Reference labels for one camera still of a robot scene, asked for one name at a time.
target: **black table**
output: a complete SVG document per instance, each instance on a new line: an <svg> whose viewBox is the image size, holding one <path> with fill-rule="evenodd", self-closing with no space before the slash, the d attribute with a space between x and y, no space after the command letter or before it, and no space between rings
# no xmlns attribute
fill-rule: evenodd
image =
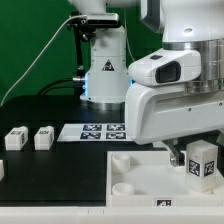
<svg viewBox="0 0 224 224"><path fill-rule="evenodd" d="M0 108L0 206L105 206L108 151L147 151L151 144L134 142L56 142L65 123L123 123L124 111L97 111L74 96L22 96ZM49 151L34 150L40 127L55 128ZM22 151L6 151L4 137L26 126L29 140ZM217 132L180 139L180 147L197 139L214 143Z"/></svg>

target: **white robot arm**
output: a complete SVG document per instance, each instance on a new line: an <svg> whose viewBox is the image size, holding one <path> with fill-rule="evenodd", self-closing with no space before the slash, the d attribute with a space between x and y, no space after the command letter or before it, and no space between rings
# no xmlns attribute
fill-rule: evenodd
<svg viewBox="0 0 224 224"><path fill-rule="evenodd" d="M107 7L131 7L139 0L69 0L83 15L94 21L109 22ZM95 109L113 110L124 107L125 96L130 86L126 68L126 31L96 29L91 39L91 68L85 76L85 93L81 103Z"/></svg>
<svg viewBox="0 0 224 224"><path fill-rule="evenodd" d="M163 49L128 69L125 119L138 144L224 127L224 0L160 3Z"/></svg>
<svg viewBox="0 0 224 224"><path fill-rule="evenodd" d="M83 15L106 13L106 7L127 8L138 4L140 0L68 0Z"/></svg>

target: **small white cube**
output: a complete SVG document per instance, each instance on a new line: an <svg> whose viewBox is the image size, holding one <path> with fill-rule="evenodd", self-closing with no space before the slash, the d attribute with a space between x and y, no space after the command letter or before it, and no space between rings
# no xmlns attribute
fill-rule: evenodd
<svg viewBox="0 0 224 224"><path fill-rule="evenodd" d="M5 147L6 150L19 151L26 144L28 140L28 129L27 127L13 128L5 136Z"/></svg>
<svg viewBox="0 0 224 224"><path fill-rule="evenodd" d="M42 127L34 137L35 150L49 150L54 141L54 128Z"/></svg>
<svg viewBox="0 0 224 224"><path fill-rule="evenodd" d="M186 182L194 190L205 192L216 185L218 147L200 140L187 145Z"/></svg>

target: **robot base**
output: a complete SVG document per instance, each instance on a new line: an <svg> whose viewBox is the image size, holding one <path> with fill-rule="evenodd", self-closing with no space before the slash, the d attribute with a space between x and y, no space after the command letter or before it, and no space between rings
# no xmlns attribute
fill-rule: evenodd
<svg viewBox="0 0 224 224"><path fill-rule="evenodd" d="M80 96L81 100L81 105L90 107L96 110L122 110L125 107L125 102L119 102L119 103L100 103L100 102L93 102L90 101L87 97L85 96Z"/></svg>

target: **white plastic base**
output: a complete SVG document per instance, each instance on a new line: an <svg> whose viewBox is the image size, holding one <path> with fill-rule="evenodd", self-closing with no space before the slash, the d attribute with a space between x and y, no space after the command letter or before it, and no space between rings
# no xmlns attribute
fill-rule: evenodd
<svg viewBox="0 0 224 224"><path fill-rule="evenodd" d="M130 169L125 173L115 172L112 156L130 156ZM107 206L224 206L224 179L217 171L216 187L198 193L185 181L186 167L170 165L167 151L162 152L109 152L107 167ZM113 195L112 188L118 183L130 184L134 195Z"/></svg>

